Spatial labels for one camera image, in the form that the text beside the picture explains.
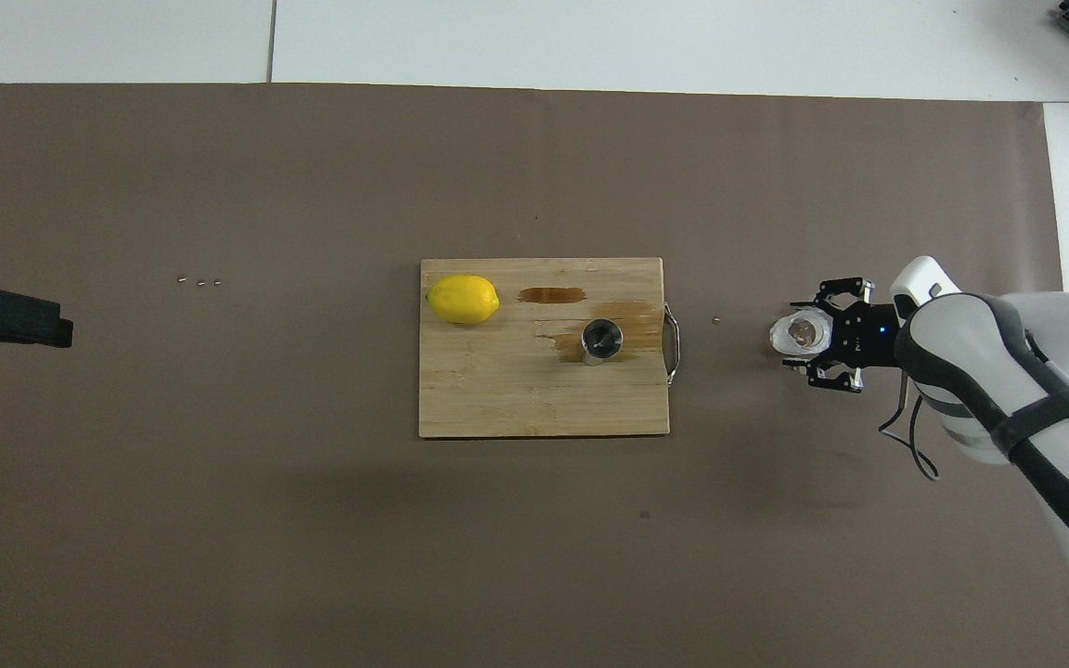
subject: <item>wooden cutting board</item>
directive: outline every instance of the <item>wooden cutting board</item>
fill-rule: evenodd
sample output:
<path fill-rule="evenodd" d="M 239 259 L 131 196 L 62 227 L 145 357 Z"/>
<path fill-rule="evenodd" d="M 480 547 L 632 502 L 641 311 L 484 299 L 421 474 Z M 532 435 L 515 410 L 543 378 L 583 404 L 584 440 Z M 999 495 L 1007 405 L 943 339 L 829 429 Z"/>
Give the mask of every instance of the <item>wooden cutting board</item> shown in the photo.
<path fill-rule="evenodd" d="M 449 325 L 421 298 L 475 274 L 501 305 Z M 419 436 L 624 436 L 670 431 L 662 258 L 428 259 L 420 266 Z M 618 355 L 583 363 L 580 333 L 608 319 Z"/>

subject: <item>stainless steel cup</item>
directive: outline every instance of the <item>stainless steel cup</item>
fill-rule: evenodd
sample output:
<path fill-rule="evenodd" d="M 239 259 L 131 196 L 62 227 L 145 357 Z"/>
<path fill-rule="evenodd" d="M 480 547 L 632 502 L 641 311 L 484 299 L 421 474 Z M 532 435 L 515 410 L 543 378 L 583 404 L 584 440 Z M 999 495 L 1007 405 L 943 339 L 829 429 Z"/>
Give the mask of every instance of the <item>stainless steel cup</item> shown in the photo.
<path fill-rule="evenodd" d="M 585 348 L 585 363 L 597 367 L 621 349 L 623 333 L 611 320 L 594 320 L 585 327 L 580 335 L 580 345 Z"/>

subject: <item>black strap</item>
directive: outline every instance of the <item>black strap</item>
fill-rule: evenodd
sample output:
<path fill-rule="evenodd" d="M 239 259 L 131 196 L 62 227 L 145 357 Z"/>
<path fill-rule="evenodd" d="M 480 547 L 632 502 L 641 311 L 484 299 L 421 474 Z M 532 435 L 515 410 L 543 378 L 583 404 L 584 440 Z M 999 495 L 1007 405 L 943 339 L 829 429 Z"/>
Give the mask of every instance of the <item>black strap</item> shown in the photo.
<path fill-rule="evenodd" d="M 1014 445 L 1064 419 L 1069 419 L 1069 390 L 1053 392 L 1014 411 L 993 429 L 992 440 L 1007 456 Z"/>

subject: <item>yellow lemon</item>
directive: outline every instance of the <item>yellow lemon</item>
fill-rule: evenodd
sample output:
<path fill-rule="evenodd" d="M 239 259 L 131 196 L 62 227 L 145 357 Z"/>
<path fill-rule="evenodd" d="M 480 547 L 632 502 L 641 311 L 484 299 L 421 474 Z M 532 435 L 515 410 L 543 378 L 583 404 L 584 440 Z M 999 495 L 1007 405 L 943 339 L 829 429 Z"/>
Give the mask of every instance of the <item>yellow lemon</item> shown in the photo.
<path fill-rule="evenodd" d="M 458 274 L 437 280 L 428 291 L 428 304 L 436 315 L 454 325 L 479 325 L 501 304 L 487 279 Z"/>

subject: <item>cable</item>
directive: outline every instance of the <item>cable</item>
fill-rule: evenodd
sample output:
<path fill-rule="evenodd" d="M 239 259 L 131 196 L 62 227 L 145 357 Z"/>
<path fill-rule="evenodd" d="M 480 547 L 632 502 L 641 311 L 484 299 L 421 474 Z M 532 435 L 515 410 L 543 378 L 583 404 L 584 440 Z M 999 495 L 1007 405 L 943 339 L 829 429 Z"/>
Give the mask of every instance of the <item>cable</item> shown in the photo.
<path fill-rule="evenodd" d="M 877 428 L 877 431 L 883 435 L 888 436 L 890 439 L 902 444 L 910 451 L 910 455 L 913 456 L 913 464 L 918 467 L 918 472 L 928 479 L 930 482 L 935 482 L 939 480 L 939 467 L 934 466 L 934 462 L 930 461 L 929 456 L 919 451 L 917 444 L 913 439 L 913 431 L 918 423 L 918 411 L 921 410 L 921 394 L 913 402 L 913 410 L 910 411 L 910 431 L 908 439 L 903 439 L 902 436 L 898 436 L 893 432 L 888 432 L 890 424 L 894 424 L 902 417 L 904 413 L 904 406 L 907 405 L 907 399 L 909 398 L 909 385 L 910 376 L 907 372 L 902 372 L 902 389 L 898 391 L 898 410 L 892 416 L 892 418 L 886 419 L 885 423 Z"/>

